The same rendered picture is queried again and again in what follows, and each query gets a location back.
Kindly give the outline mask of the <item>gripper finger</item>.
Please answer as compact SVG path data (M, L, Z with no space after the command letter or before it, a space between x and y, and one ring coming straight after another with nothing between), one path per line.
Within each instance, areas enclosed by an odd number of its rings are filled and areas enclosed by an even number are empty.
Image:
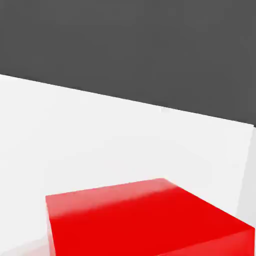
M49 242L46 238L37 239L0 253L0 256L50 256Z

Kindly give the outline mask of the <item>small red cube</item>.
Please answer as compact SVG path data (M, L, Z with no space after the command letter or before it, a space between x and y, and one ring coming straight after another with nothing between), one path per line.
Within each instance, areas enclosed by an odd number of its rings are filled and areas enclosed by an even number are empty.
M255 229L164 178L48 195L50 256L255 256Z

